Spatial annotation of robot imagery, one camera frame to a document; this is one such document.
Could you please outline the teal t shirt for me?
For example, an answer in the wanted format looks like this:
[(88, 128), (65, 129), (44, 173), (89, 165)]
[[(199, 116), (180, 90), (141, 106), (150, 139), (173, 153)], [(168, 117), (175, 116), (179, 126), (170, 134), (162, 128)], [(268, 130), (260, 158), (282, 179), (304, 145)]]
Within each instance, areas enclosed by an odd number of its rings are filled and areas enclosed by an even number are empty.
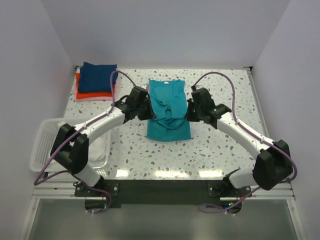
[(154, 119), (148, 120), (146, 137), (158, 142), (191, 139), (190, 123), (185, 119), (187, 99), (185, 81), (149, 81), (149, 95)]

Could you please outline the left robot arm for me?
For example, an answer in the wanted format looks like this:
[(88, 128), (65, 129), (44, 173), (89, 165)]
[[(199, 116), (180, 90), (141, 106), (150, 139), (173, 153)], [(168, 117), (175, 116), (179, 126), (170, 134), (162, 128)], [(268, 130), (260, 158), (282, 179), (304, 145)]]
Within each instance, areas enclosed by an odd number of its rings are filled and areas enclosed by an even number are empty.
[(148, 91), (139, 86), (96, 117), (74, 126), (62, 125), (50, 158), (82, 181), (88, 193), (99, 196), (105, 189), (104, 178), (89, 164), (89, 146), (103, 134), (136, 117), (142, 121), (155, 117)]

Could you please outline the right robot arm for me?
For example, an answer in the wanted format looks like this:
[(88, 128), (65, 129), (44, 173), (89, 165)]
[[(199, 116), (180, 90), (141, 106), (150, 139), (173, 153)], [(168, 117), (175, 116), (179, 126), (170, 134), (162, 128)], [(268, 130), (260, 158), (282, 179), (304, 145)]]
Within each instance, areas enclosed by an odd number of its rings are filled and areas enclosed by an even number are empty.
[(277, 142), (259, 134), (243, 121), (234, 117), (234, 112), (224, 104), (216, 105), (206, 88), (194, 89), (188, 99), (185, 119), (189, 122), (204, 122), (225, 133), (240, 144), (254, 159), (251, 168), (236, 169), (223, 178), (223, 192), (235, 196), (243, 187), (259, 186), (269, 191), (282, 183), (294, 172), (288, 159), (288, 144)]

